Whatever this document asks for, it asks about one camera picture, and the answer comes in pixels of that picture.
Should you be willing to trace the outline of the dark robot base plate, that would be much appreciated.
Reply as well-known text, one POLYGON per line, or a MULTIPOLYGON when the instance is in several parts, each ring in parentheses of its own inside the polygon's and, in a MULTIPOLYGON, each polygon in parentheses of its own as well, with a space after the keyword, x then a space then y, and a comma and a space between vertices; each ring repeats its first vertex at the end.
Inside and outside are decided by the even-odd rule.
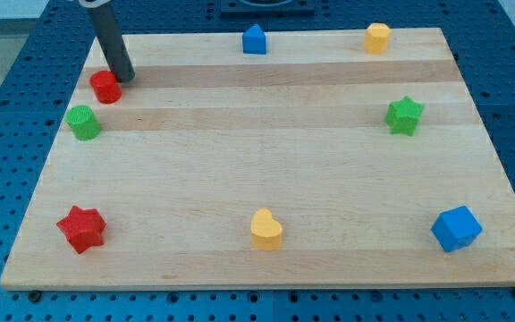
POLYGON ((315 0, 221 0, 219 12, 222 17, 253 15, 275 15, 278 13, 312 14, 316 10, 315 0))

